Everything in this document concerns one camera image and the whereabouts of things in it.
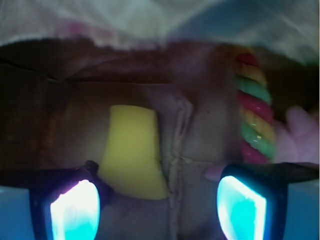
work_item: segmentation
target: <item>multicolored rope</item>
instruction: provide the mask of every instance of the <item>multicolored rope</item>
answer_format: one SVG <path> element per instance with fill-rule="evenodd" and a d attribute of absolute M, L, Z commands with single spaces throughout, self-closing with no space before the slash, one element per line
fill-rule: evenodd
<path fill-rule="evenodd" d="M 266 77 L 250 52 L 236 57 L 234 69 L 242 117 L 242 155 L 247 163 L 268 163 L 275 154 L 276 134 Z"/>

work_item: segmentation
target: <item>yellow sponge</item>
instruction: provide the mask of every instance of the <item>yellow sponge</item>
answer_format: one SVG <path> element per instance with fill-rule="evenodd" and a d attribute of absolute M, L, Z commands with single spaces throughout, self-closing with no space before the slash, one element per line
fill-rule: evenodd
<path fill-rule="evenodd" d="M 147 200 L 168 196 L 154 110 L 131 105 L 111 107 L 109 137 L 98 176 L 126 196 Z"/>

